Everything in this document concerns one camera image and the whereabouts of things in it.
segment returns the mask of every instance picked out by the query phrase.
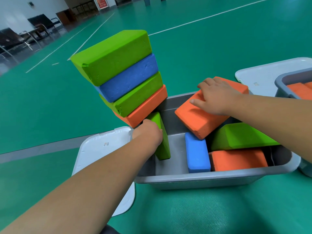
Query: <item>forearm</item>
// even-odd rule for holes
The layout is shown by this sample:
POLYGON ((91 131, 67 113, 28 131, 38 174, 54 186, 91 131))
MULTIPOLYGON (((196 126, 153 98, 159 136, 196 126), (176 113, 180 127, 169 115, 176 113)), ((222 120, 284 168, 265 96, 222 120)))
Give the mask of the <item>forearm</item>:
POLYGON ((98 234, 155 149, 150 137, 133 139, 65 181, 2 234, 98 234))
POLYGON ((226 114, 312 162, 312 101, 240 94, 226 114))

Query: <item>hand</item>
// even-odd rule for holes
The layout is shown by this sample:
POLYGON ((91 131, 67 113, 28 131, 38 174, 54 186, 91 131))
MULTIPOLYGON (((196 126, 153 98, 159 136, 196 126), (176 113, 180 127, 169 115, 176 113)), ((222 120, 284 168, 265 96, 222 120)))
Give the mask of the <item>hand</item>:
POLYGON ((150 137, 152 142, 155 143, 156 148, 162 142, 162 130, 158 128, 158 125, 155 122, 148 119, 144 119, 143 123, 134 129, 132 139, 139 136, 150 137))
POLYGON ((228 115, 229 107, 234 103, 236 97, 241 95, 240 92, 219 78, 207 78, 197 87, 202 90, 205 101, 191 99, 190 103, 215 115, 228 115))

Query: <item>blue foam block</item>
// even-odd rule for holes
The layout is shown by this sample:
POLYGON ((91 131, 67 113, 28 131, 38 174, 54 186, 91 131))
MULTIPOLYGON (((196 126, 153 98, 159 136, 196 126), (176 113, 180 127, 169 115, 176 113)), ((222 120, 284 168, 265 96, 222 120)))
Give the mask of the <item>blue foam block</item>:
POLYGON ((193 133, 187 132, 185 144, 189 173, 210 172, 211 165, 206 140, 200 140, 193 133))
POLYGON ((152 53, 95 88, 109 103, 112 103, 157 72, 156 58, 152 53))

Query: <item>poster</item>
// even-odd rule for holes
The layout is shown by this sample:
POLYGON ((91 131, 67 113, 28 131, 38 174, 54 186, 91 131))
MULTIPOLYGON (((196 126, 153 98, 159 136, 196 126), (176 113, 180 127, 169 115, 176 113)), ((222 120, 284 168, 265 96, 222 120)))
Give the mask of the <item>poster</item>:
POLYGON ((107 7, 106 0, 96 0, 96 1, 97 1, 98 5, 99 5, 100 9, 103 9, 103 8, 107 7))

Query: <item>gray bin with orange blocks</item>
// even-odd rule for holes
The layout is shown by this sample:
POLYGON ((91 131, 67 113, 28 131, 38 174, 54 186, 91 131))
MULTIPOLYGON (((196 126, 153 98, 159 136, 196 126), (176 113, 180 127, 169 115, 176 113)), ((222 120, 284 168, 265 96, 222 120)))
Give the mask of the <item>gray bin with orange blocks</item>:
MULTIPOLYGON (((312 81, 312 68, 281 74, 275 80, 275 85, 277 86, 277 92, 275 97, 300 99, 300 97, 293 91, 291 91, 291 89, 288 88, 287 85, 295 83, 304 84, 311 81, 312 81)), ((305 159, 303 158, 301 159, 301 163, 298 168, 305 175, 312 177, 312 164, 306 161, 305 159)))
POLYGON ((185 133, 190 132, 174 111, 195 92, 168 97, 155 111, 160 112, 168 134, 171 158, 158 160, 154 155, 143 165, 135 182, 150 184, 156 189, 191 189, 245 185, 266 175, 289 173, 297 169, 301 158, 285 147, 271 147, 275 166, 225 172, 189 173, 186 159, 185 133))

